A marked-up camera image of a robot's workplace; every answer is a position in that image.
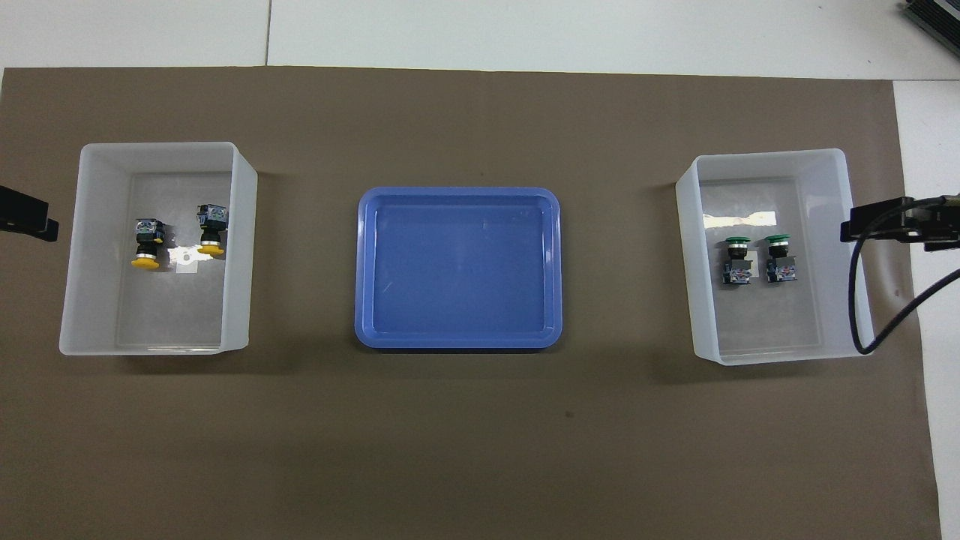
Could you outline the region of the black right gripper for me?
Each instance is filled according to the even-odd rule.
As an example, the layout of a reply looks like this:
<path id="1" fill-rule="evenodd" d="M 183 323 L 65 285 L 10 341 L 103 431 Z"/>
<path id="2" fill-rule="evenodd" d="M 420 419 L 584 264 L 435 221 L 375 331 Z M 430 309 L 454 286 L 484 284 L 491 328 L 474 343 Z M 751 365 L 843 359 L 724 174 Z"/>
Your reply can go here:
<path id="1" fill-rule="evenodd" d="M 849 219 L 840 224 L 840 242 L 860 239 L 907 242 L 908 211 L 903 206 L 912 199 L 885 199 L 873 204 L 854 206 Z M 935 197 L 928 205 L 910 211 L 916 225 L 916 240 L 925 252 L 959 249 L 959 197 Z"/>

